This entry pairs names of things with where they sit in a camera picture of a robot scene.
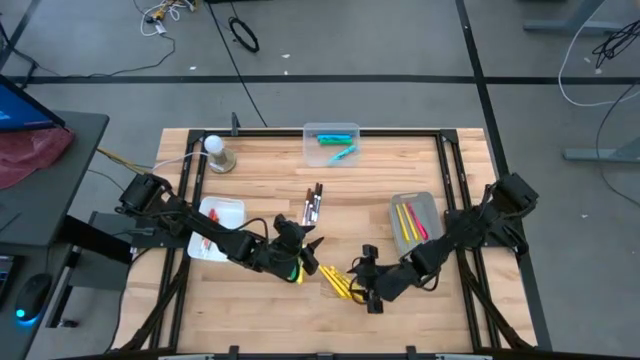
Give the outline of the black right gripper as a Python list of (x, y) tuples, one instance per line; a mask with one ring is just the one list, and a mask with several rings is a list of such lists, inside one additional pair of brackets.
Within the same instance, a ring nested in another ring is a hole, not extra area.
[(364, 300), (369, 314), (381, 314), (383, 301), (393, 301), (415, 282), (415, 269), (403, 261), (395, 265), (377, 265), (378, 248), (365, 244), (359, 264), (348, 273), (359, 276), (358, 286), (352, 288), (354, 300)]

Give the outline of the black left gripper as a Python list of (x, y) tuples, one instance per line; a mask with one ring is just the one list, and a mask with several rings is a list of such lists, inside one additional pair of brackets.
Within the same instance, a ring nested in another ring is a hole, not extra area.
[(279, 214), (274, 218), (273, 226), (278, 236), (260, 250), (260, 271), (289, 283), (295, 282), (302, 271), (314, 275), (319, 267), (315, 250), (324, 238), (308, 244), (304, 243), (304, 239), (315, 229), (315, 225), (301, 225)]

